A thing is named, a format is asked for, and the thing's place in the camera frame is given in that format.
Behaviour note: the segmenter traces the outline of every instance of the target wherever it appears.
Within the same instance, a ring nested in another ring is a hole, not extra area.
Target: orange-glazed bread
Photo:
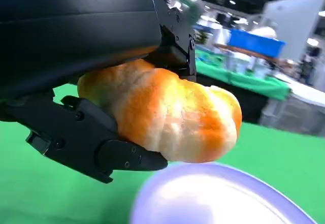
[[[239,135],[241,109],[230,92],[142,59],[85,74],[78,93],[113,115],[121,136],[169,161],[214,161]]]

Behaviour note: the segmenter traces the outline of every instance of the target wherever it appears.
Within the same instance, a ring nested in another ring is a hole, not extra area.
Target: robotic arm
[[[26,126],[42,155],[104,183],[113,170],[167,166],[121,138],[90,101],[56,104],[52,89],[136,58],[195,81],[194,32],[177,9],[164,0],[0,0],[0,13],[0,120]]]

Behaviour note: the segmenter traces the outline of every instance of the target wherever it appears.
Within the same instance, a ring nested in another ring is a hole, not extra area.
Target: plate
[[[261,180],[217,164],[175,164],[141,188],[132,224],[309,224],[316,222]]]

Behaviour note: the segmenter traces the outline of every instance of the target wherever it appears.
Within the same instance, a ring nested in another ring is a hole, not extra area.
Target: green tablecloth
[[[76,88],[56,89],[57,98]],[[113,174],[108,185],[42,157],[28,130],[0,122],[0,223],[126,224],[148,172]],[[243,124],[236,147],[221,160],[272,185],[325,223],[325,141]]]
[[[197,71],[202,75],[277,100],[285,100],[290,93],[289,86],[276,78],[259,79],[249,73],[246,75],[232,73],[221,67],[223,60],[223,55],[213,54],[206,50],[196,50]]]

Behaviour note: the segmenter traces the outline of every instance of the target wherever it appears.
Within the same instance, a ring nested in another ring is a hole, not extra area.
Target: blue container
[[[250,50],[265,56],[278,57],[285,42],[252,35],[238,29],[232,29],[228,45]]]

